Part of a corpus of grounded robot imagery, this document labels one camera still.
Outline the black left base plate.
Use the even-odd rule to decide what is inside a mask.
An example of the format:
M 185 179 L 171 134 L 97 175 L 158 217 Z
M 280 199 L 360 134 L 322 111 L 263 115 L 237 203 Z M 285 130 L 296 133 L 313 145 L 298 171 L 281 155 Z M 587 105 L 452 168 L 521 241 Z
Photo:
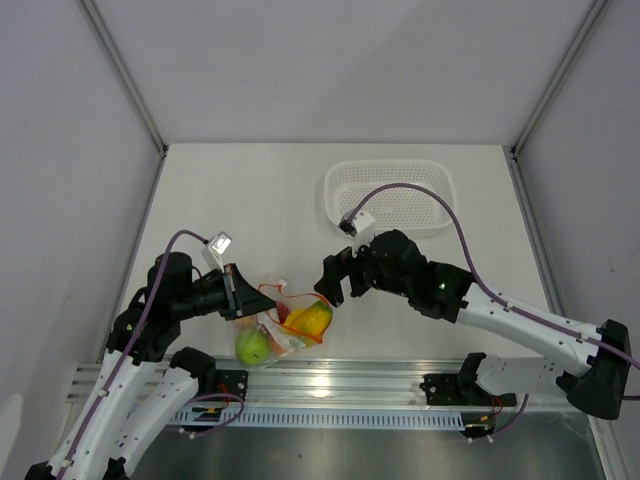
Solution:
M 249 372 L 240 369 L 218 369 L 213 380 L 208 379 L 205 386 L 197 392 L 198 396 L 228 393 L 246 399 L 249 385 Z

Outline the red grape bunch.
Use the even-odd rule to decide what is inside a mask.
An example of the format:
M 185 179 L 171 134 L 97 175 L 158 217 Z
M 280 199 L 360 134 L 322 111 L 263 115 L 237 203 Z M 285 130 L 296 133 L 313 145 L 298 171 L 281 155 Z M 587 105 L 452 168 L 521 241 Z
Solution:
M 285 303 L 277 302 L 276 313 L 277 313 L 278 322 L 280 324 L 284 324 L 287 318 L 289 317 L 291 310 Z

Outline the clear zip bag orange zipper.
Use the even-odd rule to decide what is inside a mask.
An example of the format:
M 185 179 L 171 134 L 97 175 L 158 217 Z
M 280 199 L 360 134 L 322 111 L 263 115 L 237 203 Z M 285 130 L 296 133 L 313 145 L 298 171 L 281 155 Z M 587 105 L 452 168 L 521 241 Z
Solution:
M 236 358 L 244 365 L 266 366 L 323 344 L 333 309 L 315 292 L 289 293 L 284 278 L 269 278 L 257 289 L 275 307 L 233 321 Z

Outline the green apple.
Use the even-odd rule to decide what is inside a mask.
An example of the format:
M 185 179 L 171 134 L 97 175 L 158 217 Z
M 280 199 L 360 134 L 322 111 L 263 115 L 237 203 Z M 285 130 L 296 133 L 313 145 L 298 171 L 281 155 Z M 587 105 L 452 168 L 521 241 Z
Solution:
M 257 329 L 241 330 L 235 340 L 236 357 L 249 366 L 259 365 L 270 356 L 270 343 L 267 335 Z

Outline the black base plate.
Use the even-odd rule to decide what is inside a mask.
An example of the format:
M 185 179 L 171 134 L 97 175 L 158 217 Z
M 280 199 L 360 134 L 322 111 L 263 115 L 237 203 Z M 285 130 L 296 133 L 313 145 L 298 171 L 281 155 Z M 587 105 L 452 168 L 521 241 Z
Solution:
M 246 399 L 249 385 L 249 372 L 240 369 L 218 369 L 213 380 L 208 379 L 205 386 L 197 392 L 198 396 L 228 393 Z
M 457 374 L 426 374 L 419 388 L 430 406 L 515 407 L 517 404 L 515 394 L 489 394 L 473 382 L 460 383 Z

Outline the orange with green leaf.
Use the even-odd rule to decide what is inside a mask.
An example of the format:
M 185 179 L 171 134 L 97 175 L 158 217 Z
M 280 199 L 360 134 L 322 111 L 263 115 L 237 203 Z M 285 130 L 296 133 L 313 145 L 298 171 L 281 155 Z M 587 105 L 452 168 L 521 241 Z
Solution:
M 253 328 L 255 325 L 256 321 L 254 316 L 246 316 L 234 321 L 234 327 L 237 329 Z

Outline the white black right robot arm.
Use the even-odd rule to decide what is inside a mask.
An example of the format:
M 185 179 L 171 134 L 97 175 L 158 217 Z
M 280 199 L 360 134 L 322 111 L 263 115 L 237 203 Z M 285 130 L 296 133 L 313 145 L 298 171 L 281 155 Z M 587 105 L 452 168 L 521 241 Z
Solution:
M 519 395 L 564 396 L 576 409 L 604 420 L 620 415 L 631 367 L 627 328 L 614 320 L 584 324 L 528 311 L 451 264 L 428 260 L 404 233 L 392 230 L 323 261 L 314 286 L 329 303 L 375 289 L 405 298 L 421 315 L 484 330 L 534 351 L 529 358 L 467 355 L 459 372 L 428 374 L 421 385 L 431 405 L 513 406 Z

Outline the red orange peach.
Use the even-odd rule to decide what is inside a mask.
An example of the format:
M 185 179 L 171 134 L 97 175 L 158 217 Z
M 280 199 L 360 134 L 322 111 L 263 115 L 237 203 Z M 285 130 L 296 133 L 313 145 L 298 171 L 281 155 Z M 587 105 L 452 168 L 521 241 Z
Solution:
M 271 352 L 276 357 L 289 355 L 304 346 L 305 344 L 300 342 L 298 338 L 288 335 L 270 338 Z

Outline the aluminium mounting rail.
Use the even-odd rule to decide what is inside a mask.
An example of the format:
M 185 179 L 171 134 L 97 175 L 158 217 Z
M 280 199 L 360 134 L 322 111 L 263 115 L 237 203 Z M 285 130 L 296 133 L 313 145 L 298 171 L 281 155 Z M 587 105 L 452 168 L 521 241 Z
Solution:
M 288 357 L 247 368 L 221 357 L 216 366 L 249 372 L 246 401 L 251 406 L 403 410 L 426 405 L 419 388 L 424 375 L 456 373 L 461 362 Z

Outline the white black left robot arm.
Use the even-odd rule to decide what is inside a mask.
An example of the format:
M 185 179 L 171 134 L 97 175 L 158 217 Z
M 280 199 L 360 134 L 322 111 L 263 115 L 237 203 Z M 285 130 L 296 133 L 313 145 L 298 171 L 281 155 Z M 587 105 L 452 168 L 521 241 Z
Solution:
M 223 388 L 214 357 L 193 347 L 173 354 L 142 404 L 138 395 L 180 336 L 181 323 L 217 313 L 232 321 L 275 308 L 233 263 L 200 278 L 182 252 L 158 256 L 109 334 L 99 377 L 69 436 L 50 460 L 30 467 L 29 479 L 128 479 L 149 445 L 191 400 L 242 395 Z

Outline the white perforated plastic basket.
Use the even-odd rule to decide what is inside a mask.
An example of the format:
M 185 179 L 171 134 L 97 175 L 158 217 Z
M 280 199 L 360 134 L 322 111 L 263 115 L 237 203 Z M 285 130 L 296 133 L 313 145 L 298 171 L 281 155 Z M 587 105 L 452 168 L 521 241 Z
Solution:
M 324 179 L 324 204 L 335 225 L 374 189 L 392 183 L 423 187 L 440 199 L 414 189 L 394 188 L 368 200 L 364 211 L 379 231 L 398 229 L 418 239 L 436 236 L 452 225 L 449 210 L 457 208 L 454 184 L 439 163 L 418 159 L 345 161 L 332 166 Z

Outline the green yellow mango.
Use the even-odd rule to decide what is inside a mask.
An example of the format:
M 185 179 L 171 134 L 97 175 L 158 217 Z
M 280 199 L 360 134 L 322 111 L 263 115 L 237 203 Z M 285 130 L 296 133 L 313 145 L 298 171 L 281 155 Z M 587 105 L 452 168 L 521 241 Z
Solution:
M 333 311 L 322 301 L 293 310 L 284 325 L 292 330 L 320 338 L 333 319 Z

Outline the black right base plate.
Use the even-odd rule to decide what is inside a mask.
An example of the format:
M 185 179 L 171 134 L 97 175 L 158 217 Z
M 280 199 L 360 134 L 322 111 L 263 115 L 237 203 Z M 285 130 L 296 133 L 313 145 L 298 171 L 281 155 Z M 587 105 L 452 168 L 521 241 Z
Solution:
M 515 394 L 489 394 L 473 382 L 460 383 L 457 374 L 426 374 L 419 388 L 430 406 L 515 407 L 517 404 Z

